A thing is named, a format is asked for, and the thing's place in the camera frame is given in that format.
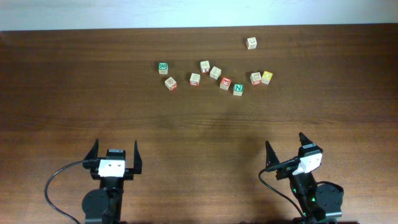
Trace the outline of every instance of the brown tabletop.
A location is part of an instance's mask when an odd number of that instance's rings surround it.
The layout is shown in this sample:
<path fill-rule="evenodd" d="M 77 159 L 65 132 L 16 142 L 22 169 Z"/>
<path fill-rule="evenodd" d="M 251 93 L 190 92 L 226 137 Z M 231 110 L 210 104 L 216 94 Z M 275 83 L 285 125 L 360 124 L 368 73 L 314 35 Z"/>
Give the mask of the brown tabletop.
<path fill-rule="evenodd" d="M 398 220 L 398 25 L 0 33 L 0 223 L 72 223 L 45 202 L 47 179 L 137 139 L 142 175 L 124 183 L 122 220 L 240 223 L 299 214 L 257 178 L 269 140 L 280 161 L 298 133 L 324 149 L 313 174 L 345 189 L 341 220 Z M 248 37 L 257 48 L 247 50 Z M 201 75 L 202 60 L 242 83 L 242 96 Z M 159 75 L 158 62 L 169 64 Z M 274 74 L 252 86 L 249 75 Z M 164 85 L 173 77 L 178 87 Z M 263 175 L 293 197 L 289 180 Z M 57 176 L 49 196 L 84 223 L 99 187 L 88 170 Z"/>

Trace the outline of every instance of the cable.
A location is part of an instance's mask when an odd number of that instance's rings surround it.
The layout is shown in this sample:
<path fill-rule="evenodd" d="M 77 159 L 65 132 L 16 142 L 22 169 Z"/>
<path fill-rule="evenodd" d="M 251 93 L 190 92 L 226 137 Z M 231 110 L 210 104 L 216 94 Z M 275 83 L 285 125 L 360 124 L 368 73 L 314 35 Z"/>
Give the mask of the cable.
<path fill-rule="evenodd" d="M 96 160 L 95 160 L 95 159 L 92 159 L 92 160 L 78 161 L 78 162 L 74 162 L 74 163 L 71 163 L 71 164 L 69 164 L 69 165 L 66 165 L 66 166 L 62 167 L 61 169 L 59 169 L 58 171 L 56 171 L 56 172 L 49 178 L 49 180 L 47 181 L 47 183 L 45 184 L 45 187 L 44 187 L 44 197 L 45 197 L 45 200 L 47 201 L 47 203 L 48 203 L 52 208 L 54 208 L 55 211 L 57 211 L 57 212 L 61 213 L 62 215 L 64 215 L 64 216 L 70 218 L 71 220 L 75 221 L 76 224 L 80 224 L 80 222 L 79 222 L 75 217 L 73 217 L 73 216 L 69 215 L 68 213 L 62 211 L 61 209 L 57 208 L 57 206 L 55 206 L 55 205 L 51 202 L 51 200 L 49 199 L 49 196 L 48 196 L 47 191 L 48 191 L 48 189 L 49 189 L 49 185 L 50 185 L 51 180 L 52 180 L 56 175 L 58 175 L 59 173 L 61 173 L 61 172 L 64 171 L 64 170 L 66 170 L 67 168 L 73 167 L 73 166 L 78 165 L 78 164 L 82 164 L 82 163 L 84 163 L 84 162 L 91 162 L 91 161 L 96 161 Z"/>
<path fill-rule="evenodd" d="M 295 207 L 295 208 L 297 209 L 297 211 L 299 212 L 299 214 L 300 214 L 301 218 L 303 219 L 303 221 L 304 221 L 305 223 L 307 223 L 307 220 L 305 219 L 305 217 L 304 217 L 303 213 L 301 212 L 300 208 L 296 205 L 296 203 L 294 203 L 294 202 L 292 201 L 292 199 L 290 199 L 288 196 L 286 196 L 286 195 L 280 193 L 280 192 L 277 191 L 275 188 L 271 187 L 269 184 L 267 184 L 267 183 L 261 178 L 261 174 L 262 174 L 263 172 L 265 172 L 265 171 L 266 171 L 266 169 L 263 169 L 263 170 L 260 171 L 260 173 L 259 173 L 259 179 L 260 179 L 260 181 L 261 181 L 266 187 L 268 187 L 269 189 L 271 189 L 273 192 L 275 192 L 275 193 L 279 194 L 280 196 L 284 197 L 284 198 L 285 198 L 286 200 L 288 200 L 292 205 L 294 205 L 294 207 Z"/>

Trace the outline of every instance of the green cube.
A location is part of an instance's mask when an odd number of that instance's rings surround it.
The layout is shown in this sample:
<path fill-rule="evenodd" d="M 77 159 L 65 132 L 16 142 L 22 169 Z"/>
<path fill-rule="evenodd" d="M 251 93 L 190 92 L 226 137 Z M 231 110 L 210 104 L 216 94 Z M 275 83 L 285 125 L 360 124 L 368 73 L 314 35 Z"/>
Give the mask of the green cube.
<path fill-rule="evenodd" d="M 243 84 L 235 84 L 234 96 L 241 96 L 243 94 Z"/>
<path fill-rule="evenodd" d="M 160 62 L 159 63 L 159 74 L 167 75 L 168 71 L 169 71 L 169 66 L 167 65 L 167 63 Z"/>

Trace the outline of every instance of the toy block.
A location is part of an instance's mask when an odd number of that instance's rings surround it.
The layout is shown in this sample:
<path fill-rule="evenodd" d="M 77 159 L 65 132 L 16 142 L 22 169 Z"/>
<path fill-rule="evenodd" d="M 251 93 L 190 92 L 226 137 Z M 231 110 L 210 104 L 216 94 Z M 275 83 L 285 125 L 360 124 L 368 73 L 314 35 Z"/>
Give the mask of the toy block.
<path fill-rule="evenodd" d="M 246 46 L 248 47 L 248 49 L 255 49 L 257 47 L 257 40 L 255 37 L 250 37 L 248 38 L 248 40 L 246 41 Z"/>
<path fill-rule="evenodd" d="M 200 82 L 200 75 L 193 73 L 191 79 L 189 79 L 191 85 L 198 86 Z"/>
<path fill-rule="evenodd" d="M 234 96 L 241 96 L 243 94 L 243 84 L 235 84 Z"/>
<path fill-rule="evenodd" d="M 210 72 L 210 63 L 209 61 L 200 62 L 200 70 L 202 73 Z"/>
<path fill-rule="evenodd" d="M 271 81 L 271 78 L 272 78 L 272 73 L 264 71 L 264 73 L 262 74 L 262 81 L 261 82 L 268 85 L 269 81 Z"/>
<path fill-rule="evenodd" d="M 220 75 L 221 75 L 221 69 L 217 68 L 216 66 L 213 66 L 213 68 L 210 71 L 210 77 L 217 80 L 218 77 L 220 77 Z"/>
<path fill-rule="evenodd" d="M 231 83 L 232 83 L 232 80 L 230 80 L 229 78 L 223 77 L 223 79 L 221 80 L 221 83 L 220 83 L 220 88 L 222 88 L 223 90 L 228 90 Z"/>
<path fill-rule="evenodd" d="M 177 87 L 177 82 L 172 77 L 166 79 L 164 83 L 170 91 L 173 91 Z"/>
<path fill-rule="evenodd" d="M 252 73 L 250 75 L 250 81 L 252 85 L 261 84 L 261 74 L 259 72 Z"/>
<path fill-rule="evenodd" d="M 169 72 L 169 66 L 167 65 L 167 63 L 160 62 L 159 63 L 159 74 L 167 75 L 168 72 Z"/>

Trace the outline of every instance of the wood grain surface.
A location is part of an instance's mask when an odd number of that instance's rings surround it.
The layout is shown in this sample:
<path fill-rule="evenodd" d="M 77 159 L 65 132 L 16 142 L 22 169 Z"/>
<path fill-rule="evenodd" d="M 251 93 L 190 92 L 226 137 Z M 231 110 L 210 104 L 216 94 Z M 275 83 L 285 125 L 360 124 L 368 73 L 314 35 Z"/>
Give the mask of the wood grain surface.
<path fill-rule="evenodd" d="M 291 220 L 297 211 L 257 174 L 265 141 L 285 161 L 300 131 L 324 149 L 315 178 L 345 189 L 341 220 L 398 220 L 397 24 L 0 35 L 0 223 L 72 223 L 46 204 L 44 185 L 96 138 L 99 156 L 127 150 L 127 166 L 138 141 L 144 167 L 124 184 L 125 221 Z M 257 49 L 246 49 L 247 37 Z M 190 86 L 202 60 L 244 84 L 243 96 L 208 75 Z M 274 73 L 269 85 L 251 86 L 259 70 Z M 288 180 L 264 180 L 293 197 Z M 79 166 L 49 195 L 83 223 L 81 201 L 98 187 Z"/>

